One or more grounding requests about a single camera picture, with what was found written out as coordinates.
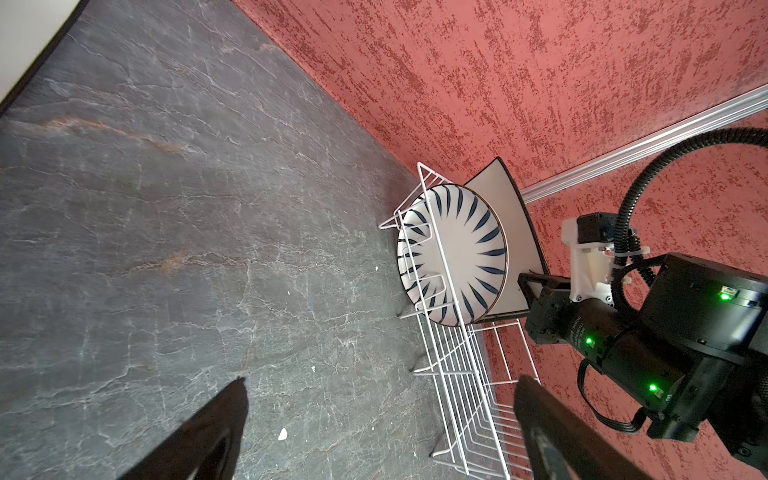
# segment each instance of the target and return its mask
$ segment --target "marble veining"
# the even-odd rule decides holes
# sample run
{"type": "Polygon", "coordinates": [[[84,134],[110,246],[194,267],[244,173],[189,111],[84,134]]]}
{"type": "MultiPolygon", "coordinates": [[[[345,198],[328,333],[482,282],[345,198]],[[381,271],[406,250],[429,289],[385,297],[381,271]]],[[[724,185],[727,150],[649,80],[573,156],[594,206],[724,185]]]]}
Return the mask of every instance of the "marble veining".
{"type": "Polygon", "coordinates": [[[0,468],[114,478],[237,376],[237,478],[451,478],[412,188],[229,2],[90,2],[0,118],[0,468]]]}

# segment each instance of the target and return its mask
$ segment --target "blue brushstroke pattern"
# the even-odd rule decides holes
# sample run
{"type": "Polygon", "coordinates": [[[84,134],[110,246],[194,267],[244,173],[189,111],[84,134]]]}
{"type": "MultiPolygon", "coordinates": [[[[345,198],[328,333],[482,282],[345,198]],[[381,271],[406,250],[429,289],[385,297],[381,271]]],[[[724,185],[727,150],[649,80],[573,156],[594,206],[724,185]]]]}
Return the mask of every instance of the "blue brushstroke pattern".
{"type": "Polygon", "coordinates": [[[418,211],[418,210],[411,210],[411,211],[412,211],[414,214],[416,214],[416,216],[419,218],[419,220],[421,220],[421,221],[422,221],[422,223],[427,223],[427,219],[426,219],[426,218],[424,218],[424,215],[422,215],[422,213],[421,213],[420,211],[418,211]]]}
{"type": "Polygon", "coordinates": [[[504,255],[505,253],[507,253],[507,249],[497,248],[496,250],[489,250],[487,252],[478,253],[478,255],[488,255],[489,257],[498,257],[499,255],[504,255]]]}
{"type": "Polygon", "coordinates": [[[403,225],[404,225],[405,227],[408,227],[408,228],[410,228],[411,230],[415,231],[416,233],[418,233],[418,234],[419,234],[419,235],[421,235],[422,237],[426,237],[426,235],[424,234],[424,232],[422,232],[422,229],[420,229],[420,228],[418,228],[418,227],[414,227],[414,226],[413,226],[413,223],[404,223],[403,225]]]}
{"type": "Polygon", "coordinates": [[[448,185],[443,185],[443,187],[445,187],[446,202],[448,203],[445,206],[445,216],[447,217],[451,213],[451,191],[448,189],[448,185]]]}
{"type": "Polygon", "coordinates": [[[464,299],[464,306],[467,307],[467,311],[469,312],[469,316],[472,318],[472,321],[475,320],[475,312],[472,311],[472,306],[469,305],[469,300],[467,300],[467,297],[464,295],[464,292],[462,292],[462,298],[464,299]]]}
{"type": "Polygon", "coordinates": [[[456,207],[456,218],[458,218],[458,215],[462,212],[462,204],[464,203],[464,191],[459,188],[458,189],[458,205],[456,207]]]}
{"type": "Polygon", "coordinates": [[[442,217],[442,198],[440,198],[440,194],[435,192],[435,201],[437,201],[437,211],[440,212],[440,217],[442,217]]]}
{"type": "Polygon", "coordinates": [[[475,229],[473,230],[473,232],[476,232],[478,228],[480,228],[480,227],[482,227],[483,225],[485,225],[485,222],[487,222],[487,221],[488,221],[488,218],[490,218],[490,217],[491,217],[491,211],[490,211],[490,210],[488,210],[487,212],[485,212],[485,215],[483,215],[483,216],[482,216],[482,218],[481,218],[481,219],[480,219],[480,221],[478,222],[478,226],[477,226],[477,227],[475,227],[475,229]]]}
{"type": "Polygon", "coordinates": [[[467,216],[467,222],[469,222],[469,219],[472,218],[472,215],[475,214],[475,210],[478,207],[478,198],[477,195],[475,195],[475,199],[472,201],[472,206],[469,208],[469,215],[467,216]]]}
{"type": "MultiPolygon", "coordinates": [[[[424,265],[424,263],[420,263],[419,265],[416,265],[416,269],[417,270],[420,269],[423,265],[424,265]]],[[[407,272],[400,273],[400,276],[403,276],[406,273],[413,273],[413,267],[409,268],[407,272]]]]}
{"type": "Polygon", "coordinates": [[[496,237],[496,235],[498,235],[498,232],[499,232],[499,229],[498,229],[498,227],[496,227],[495,229],[493,229],[489,233],[487,233],[485,235],[485,237],[483,237],[480,240],[478,240],[478,243],[485,243],[485,242],[487,242],[489,240],[493,240],[496,237]]]}
{"type": "Polygon", "coordinates": [[[487,291],[493,293],[494,295],[498,295],[498,290],[496,289],[496,287],[494,287],[490,283],[484,282],[480,280],[478,277],[475,277],[475,280],[479,281],[480,284],[483,285],[487,291]]]}
{"type": "Polygon", "coordinates": [[[480,305],[482,305],[482,307],[487,310],[488,304],[485,302],[485,299],[482,297],[482,295],[480,295],[472,285],[470,285],[469,288],[472,289],[472,293],[475,294],[475,298],[480,302],[480,305]]]}
{"type": "MultiPolygon", "coordinates": [[[[442,298],[443,303],[448,303],[448,292],[445,292],[445,296],[442,298]]],[[[445,320],[445,314],[448,312],[448,307],[444,306],[442,307],[442,316],[440,317],[439,323],[442,323],[443,320],[445,320]]]]}
{"type": "Polygon", "coordinates": [[[493,273],[494,275],[504,275],[504,270],[499,270],[498,268],[494,268],[492,266],[477,266],[480,269],[485,270],[488,273],[493,273]]]}

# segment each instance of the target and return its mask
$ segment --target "plate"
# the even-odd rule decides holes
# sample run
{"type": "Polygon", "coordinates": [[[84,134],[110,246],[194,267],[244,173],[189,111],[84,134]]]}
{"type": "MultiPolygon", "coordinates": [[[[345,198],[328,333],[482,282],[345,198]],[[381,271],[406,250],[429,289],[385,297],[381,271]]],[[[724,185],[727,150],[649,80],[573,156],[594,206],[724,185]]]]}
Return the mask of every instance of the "plate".
{"type": "MultiPolygon", "coordinates": [[[[451,269],[464,324],[477,323],[493,308],[506,281],[508,253],[504,232],[490,206],[467,187],[438,185],[427,190],[426,196],[451,269]]],[[[413,202],[411,210],[403,214],[404,228],[397,242],[400,279],[418,308],[421,301],[416,275],[424,279],[420,283],[428,308],[453,301],[451,289],[445,288],[440,278],[434,276],[445,275],[445,268],[428,219],[427,203],[422,195],[413,202]],[[410,262],[411,254],[415,264],[410,262]]],[[[432,310],[429,319],[445,326],[458,326],[455,306],[432,310]]]]}

